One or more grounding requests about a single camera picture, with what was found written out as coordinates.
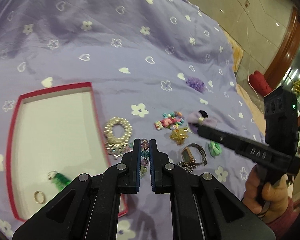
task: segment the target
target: purple pom-pom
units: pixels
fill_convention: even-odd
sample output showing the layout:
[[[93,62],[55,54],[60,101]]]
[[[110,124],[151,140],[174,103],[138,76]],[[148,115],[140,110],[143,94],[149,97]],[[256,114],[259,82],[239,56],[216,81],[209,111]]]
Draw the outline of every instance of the purple pom-pom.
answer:
[[[199,78],[188,77],[186,84],[200,93],[204,91],[204,83]]]

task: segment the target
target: bed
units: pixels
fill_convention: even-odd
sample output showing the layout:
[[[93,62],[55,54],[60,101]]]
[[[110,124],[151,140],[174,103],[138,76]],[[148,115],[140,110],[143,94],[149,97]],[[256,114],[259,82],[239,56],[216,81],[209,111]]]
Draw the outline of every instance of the bed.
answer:
[[[0,0],[2,232],[12,238],[23,223],[11,211],[4,168],[20,95],[91,82],[102,126],[114,116],[125,118],[133,127],[131,141],[155,138],[158,149],[177,163],[182,147],[169,139],[170,130],[154,127],[162,113],[187,116],[202,109],[218,121],[217,129],[264,142],[237,92],[233,66],[231,43],[221,27],[186,0]],[[186,85],[191,76],[204,82],[203,93]],[[254,164],[225,148],[220,156],[210,156],[209,141],[193,133],[189,143],[207,152],[208,164],[193,173],[210,172],[241,199]],[[172,239],[170,198],[152,193],[149,172],[127,205],[117,239]]]

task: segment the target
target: wooden frame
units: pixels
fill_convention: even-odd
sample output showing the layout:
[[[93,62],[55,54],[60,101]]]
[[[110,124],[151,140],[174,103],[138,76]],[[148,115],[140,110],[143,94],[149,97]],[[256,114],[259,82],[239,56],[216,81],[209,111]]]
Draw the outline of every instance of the wooden frame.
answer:
[[[299,44],[300,23],[298,22],[298,10],[294,7],[287,32],[278,53],[264,74],[267,83],[272,89],[275,89],[278,86],[282,77],[287,72],[296,55]]]

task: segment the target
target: green hair tie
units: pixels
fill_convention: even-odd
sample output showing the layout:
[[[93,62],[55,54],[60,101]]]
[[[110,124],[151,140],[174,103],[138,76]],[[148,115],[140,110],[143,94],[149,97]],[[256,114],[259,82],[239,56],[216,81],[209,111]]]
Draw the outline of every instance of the green hair tie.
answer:
[[[212,157],[219,156],[222,152],[221,146],[217,142],[211,141],[208,145],[208,148]]]

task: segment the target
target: finger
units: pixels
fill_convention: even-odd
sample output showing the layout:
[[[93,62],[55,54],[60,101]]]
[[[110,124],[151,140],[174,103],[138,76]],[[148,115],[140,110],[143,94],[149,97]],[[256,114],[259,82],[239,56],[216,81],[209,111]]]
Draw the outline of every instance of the finger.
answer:
[[[242,203],[245,204],[247,208],[249,208],[255,214],[259,214],[262,210],[262,207],[254,199],[244,198]]]
[[[255,187],[258,187],[260,184],[260,179],[258,177],[257,174],[257,169],[256,166],[254,166],[248,176],[247,182],[249,182],[250,184],[252,184]]]
[[[243,194],[243,197],[245,198],[256,198],[257,197],[257,187],[252,185],[249,182],[246,182],[246,191]]]
[[[264,185],[261,194],[264,200],[271,202],[276,202],[288,198],[286,186],[280,184],[278,187],[273,187],[269,182]]]

